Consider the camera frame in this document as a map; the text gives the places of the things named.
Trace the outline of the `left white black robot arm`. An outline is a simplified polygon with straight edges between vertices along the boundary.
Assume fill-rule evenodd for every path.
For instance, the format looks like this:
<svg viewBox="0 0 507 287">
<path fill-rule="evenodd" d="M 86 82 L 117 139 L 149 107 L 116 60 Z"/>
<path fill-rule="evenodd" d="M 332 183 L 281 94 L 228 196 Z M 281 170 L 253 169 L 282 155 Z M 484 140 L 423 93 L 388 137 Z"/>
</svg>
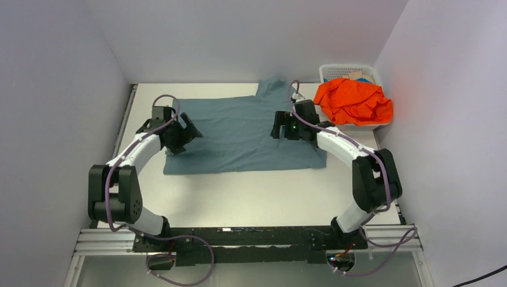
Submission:
<svg viewBox="0 0 507 287">
<path fill-rule="evenodd" d="M 186 144 L 202 136 L 186 113 L 170 106 L 153 106 L 151 118 L 137 129 L 124 151 L 106 164 L 90 168 L 89 218 L 109 224 L 112 231 L 127 227 L 144 234 L 156 251 L 166 250 L 172 242 L 168 219 L 144 207 L 138 175 L 162 149 L 179 155 Z"/>
</svg>

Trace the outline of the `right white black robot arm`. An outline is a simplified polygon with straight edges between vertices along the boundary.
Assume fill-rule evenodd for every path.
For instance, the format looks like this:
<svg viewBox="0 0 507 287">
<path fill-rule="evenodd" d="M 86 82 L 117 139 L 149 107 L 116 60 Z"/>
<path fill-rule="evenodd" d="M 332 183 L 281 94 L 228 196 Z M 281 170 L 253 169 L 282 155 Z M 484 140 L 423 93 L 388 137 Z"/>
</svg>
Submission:
<svg viewBox="0 0 507 287">
<path fill-rule="evenodd" d="M 292 103 L 290 111 L 276 111 L 270 133 L 274 139 L 306 141 L 338 158 L 352 170 L 353 200 L 332 221 L 329 239 L 344 248 L 374 215 L 388 211 L 402 195 L 393 154 L 388 149 L 373 149 L 352 139 L 330 121 L 321 121 L 313 102 Z"/>
</svg>

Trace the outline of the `grey-blue t shirt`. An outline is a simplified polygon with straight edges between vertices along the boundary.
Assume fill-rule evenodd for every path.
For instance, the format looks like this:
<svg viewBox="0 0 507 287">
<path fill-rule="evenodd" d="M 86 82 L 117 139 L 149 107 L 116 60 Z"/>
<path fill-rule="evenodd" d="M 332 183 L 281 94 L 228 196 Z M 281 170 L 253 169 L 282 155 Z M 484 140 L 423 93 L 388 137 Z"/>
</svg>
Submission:
<svg viewBox="0 0 507 287">
<path fill-rule="evenodd" d="M 260 81 L 251 96 L 180 99 L 203 137 L 185 145 L 179 155 L 167 155 L 165 175 L 323 169 L 327 154 L 304 141 L 274 139 L 270 133 L 276 111 L 288 111 L 285 80 Z"/>
</svg>

